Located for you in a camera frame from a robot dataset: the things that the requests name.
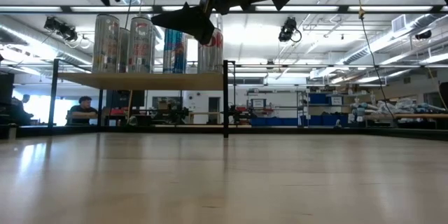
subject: red bull can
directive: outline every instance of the red bull can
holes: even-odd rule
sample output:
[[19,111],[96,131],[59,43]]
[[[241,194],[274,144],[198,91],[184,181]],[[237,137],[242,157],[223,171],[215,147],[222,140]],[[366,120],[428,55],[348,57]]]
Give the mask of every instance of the red bull can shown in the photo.
[[117,71],[120,21],[111,15],[100,14],[95,22],[92,73]]
[[148,18],[134,17],[131,20],[130,32],[127,72],[151,74],[155,54],[154,25]]
[[223,33],[215,28],[210,42],[199,45],[197,56],[197,73],[219,73],[223,72]]
[[163,50],[163,73],[184,74],[187,67],[187,36],[183,32],[166,29]]

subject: air duct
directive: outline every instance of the air duct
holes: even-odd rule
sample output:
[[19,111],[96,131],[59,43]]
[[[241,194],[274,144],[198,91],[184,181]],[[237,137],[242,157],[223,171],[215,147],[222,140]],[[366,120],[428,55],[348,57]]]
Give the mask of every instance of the air duct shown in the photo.
[[56,39],[51,37],[48,38],[48,35],[42,34],[11,17],[0,15],[0,30],[10,34],[12,37],[25,41],[27,46],[30,47],[31,53],[42,57],[42,60],[52,60],[56,57],[63,57],[66,60],[71,60],[73,63],[92,63],[91,56],[70,48]]
[[[419,32],[420,29],[424,29],[425,27],[431,25],[435,21],[438,21],[439,19],[442,19],[444,17],[446,17],[446,15],[426,14],[419,16],[418,18],[412,19],[411,15],[404,15],[402,16],[401,20],[398,20],[399,22],[402,22],[404,26],[399,27],[398,31],[394,31],[394,28],[391,28],[387,31],[383,31],[381,34],[375,36],[374,38],[370,38],[369,39],[370,47],[372,48],[373,52],[377,52],[378,50],[381,50],[386,46],[395,43],[396,39],[408,34]],[[350,64],[355,60],[359,60],[360,58],[367,55],[370,55],[370,51],[367,43],[365,43],[360,48],[356,48],[354,50],[349,51],[344,56],[343,63]]]
[[[383,31],[374,38],[369,38],[370,47],[372,52],[375,53],[387,46],[390,46],[398,41],[399,38],[406,36],[408,34],[415,34],[421,32],[427,26],[433,24],[434,22],[447,17],[447,15],[402,15],[398,19],[393,21],[393,27],[387,31]],[[350,50],[343,59],[338,61],[336,64],[350,64],[360,58],[370,55],[370,51],[367,42],[364,43],[359,48]],[[310,73],[311,78],[320,78],[331,74],[333,71],[337,70],[335,67],[327,67],[324,69],[313,70]]]

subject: black metal post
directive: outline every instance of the black metal post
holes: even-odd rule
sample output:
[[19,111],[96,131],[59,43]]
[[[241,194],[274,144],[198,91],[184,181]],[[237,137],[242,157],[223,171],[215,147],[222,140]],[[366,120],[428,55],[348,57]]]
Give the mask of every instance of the black metal post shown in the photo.
[[224,60],[223,63],[223,96],[224,96],[224,125],[223,125],[223,135],[224,139],[229,138],[229,62]]
[[102,121],[103,121],[103,90],[99,90],[99,101],[98,101],[98,130],[101,129]]
[[298,90],[296,90],[295,91],[295,93],[296,93],[296,101],[295,101],[295,107],[296,107],[296,111],[295,111],[295,113],[297,114],[297,127],[299,127],[299,118],[300,118],[300,116],[299,116],[299,91]]
[[50,115],[48,115],[48,128],[50,128],[50,129],[53,128],[53,121],[55,119],[58,71],[59,71],[59,59],[55,59],[55,61],[53,61],[53,76],[51,78]]
[[237,107],[237,63],[235,61],[233,64],[233,105]]

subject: wooden shelf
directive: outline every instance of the wooden shelf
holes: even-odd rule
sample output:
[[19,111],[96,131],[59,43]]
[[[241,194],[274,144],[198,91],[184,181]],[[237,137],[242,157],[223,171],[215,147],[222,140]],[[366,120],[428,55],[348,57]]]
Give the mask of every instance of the wooden shelf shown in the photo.
[[219,73],[59,73],[59,78],[103,90],[222,90]]

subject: desk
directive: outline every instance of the desk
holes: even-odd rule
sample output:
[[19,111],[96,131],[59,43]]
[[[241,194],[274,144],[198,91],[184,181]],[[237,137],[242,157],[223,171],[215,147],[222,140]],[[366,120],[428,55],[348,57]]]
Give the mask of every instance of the desk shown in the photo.
[[218,124],[219,125],[221,124],[221,112],[191,112],[191,113],[189,113],[189,116],[190,116],[189,123],[190,124],[194,123],[196,115],[206,115],[206,116],[217,115],[218,116]]

